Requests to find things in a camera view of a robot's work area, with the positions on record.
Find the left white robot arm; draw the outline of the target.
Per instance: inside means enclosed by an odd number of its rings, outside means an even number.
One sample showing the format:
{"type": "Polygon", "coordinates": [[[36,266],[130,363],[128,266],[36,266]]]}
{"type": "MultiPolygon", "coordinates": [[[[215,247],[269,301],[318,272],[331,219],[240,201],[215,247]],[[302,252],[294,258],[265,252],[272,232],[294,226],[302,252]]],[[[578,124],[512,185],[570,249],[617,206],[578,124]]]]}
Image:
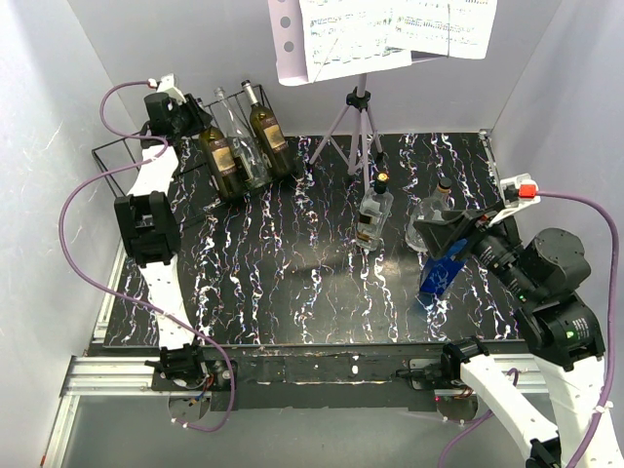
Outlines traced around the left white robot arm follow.
{"type": "Polygon", "coordinates": [[[159,91],[144,98],[148,121],[141,134],[143,164],[128,194],[114,202],[126,254],[148,287],[157,308],[159,360],[147,362],[158,374],[188,390],[208,378],[195,333],[190,330],[177,275],[181,235],[168,199],[179,161],[176,146],[207,128],[211,117],[190,94],[159,91]]]}

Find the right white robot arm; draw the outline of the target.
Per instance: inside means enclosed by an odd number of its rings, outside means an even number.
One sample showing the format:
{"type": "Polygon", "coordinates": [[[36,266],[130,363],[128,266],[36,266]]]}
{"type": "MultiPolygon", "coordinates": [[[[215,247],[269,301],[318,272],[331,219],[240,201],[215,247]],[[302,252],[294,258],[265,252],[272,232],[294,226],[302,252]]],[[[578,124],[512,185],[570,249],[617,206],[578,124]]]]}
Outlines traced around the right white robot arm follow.
{"type": "Polygon", "coordinates": [[[596,315],[576,292],[591,273],[580,239],[547,228],[524,246],[515,220],[495,210],[446,211],[413,225],[434,259],[464,242],[456,257],[473,256],[519,301],[514,318],[555,418],[527,400],[476,337],[444,346],[443,380],[477,392],[527,467],[622,466],[608,404],[613,362],[596,315]]]}

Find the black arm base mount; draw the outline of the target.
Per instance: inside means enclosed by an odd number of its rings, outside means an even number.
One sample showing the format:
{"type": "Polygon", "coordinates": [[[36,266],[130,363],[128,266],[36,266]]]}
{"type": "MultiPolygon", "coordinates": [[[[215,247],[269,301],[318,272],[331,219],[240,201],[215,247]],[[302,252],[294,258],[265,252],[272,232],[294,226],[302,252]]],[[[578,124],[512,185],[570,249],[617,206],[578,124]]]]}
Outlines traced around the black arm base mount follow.
{"type": "Polygon", "coordinates": [[[433,411],[443,399],[473,395],[443,379],[442,350],[436,343],[231,345],[223,353],[204,346],[200,356],[216,373],[233,362],[237,410],[433,411]]]}

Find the small clear glass bottle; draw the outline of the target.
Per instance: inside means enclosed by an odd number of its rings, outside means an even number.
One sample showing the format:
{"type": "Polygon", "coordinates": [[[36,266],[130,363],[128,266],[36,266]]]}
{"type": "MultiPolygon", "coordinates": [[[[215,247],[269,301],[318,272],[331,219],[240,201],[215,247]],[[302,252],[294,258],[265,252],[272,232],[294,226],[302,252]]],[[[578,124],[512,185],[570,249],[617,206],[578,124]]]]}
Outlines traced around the small clear glass bottle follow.
{"type": "Polygon", "coordinates": [[[449,209],[450,189],[451,180],[448,177],[442,177],[439,179],[436,189],[416,204],[410,215],[405,235],[406,243],[412,250],[418,253],[427,253],[424,240],[413,224],[417,220],[442,220],[442,212],[449,209]]]}

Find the blue square bottle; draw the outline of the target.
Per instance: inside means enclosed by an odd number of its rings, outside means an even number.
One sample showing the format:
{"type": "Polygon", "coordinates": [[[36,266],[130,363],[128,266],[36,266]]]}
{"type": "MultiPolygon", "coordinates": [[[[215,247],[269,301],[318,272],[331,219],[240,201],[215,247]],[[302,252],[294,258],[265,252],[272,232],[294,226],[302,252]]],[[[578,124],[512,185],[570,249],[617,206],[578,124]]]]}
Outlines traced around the blue square bottle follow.
{"type": "Polygon", "coordinates": [[[420,274],[421,293],[441,295],[445,292],[466,263],[466,260],[455,258],[465,245],[466,240],[457,241],[440,259],[427,256],[420,274]]]}

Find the clear bottle black cap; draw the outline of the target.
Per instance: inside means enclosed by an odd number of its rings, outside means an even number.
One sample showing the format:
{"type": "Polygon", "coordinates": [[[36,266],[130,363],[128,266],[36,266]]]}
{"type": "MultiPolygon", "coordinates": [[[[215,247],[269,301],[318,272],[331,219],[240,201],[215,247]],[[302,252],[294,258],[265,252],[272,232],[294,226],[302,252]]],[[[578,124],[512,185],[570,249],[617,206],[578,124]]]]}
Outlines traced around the clear bottle black cap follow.
{"type": "Polygon", "coordinates": [[[358,210],[356,244],[367,251],[375,251],[382,239],[382,231],[390,215],[394,196],[390,193],[389,176],[379,173],[366,191],[358,210]]]}

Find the green wine bottle silver neck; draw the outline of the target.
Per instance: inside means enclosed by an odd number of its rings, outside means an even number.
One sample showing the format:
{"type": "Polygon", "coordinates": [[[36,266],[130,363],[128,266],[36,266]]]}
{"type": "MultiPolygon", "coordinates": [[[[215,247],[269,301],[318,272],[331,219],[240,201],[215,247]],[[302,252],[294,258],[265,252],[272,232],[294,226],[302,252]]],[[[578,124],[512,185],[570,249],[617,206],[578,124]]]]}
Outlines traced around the green wine bottle silver neck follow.
{"type": "Polygon", "coordinates": [[[234,158],[221,130],[213,125],[199,134],[198,141],[206,157],[218,197],[222,201],[240,199],[245,185],[240,179],[234,158]]]}

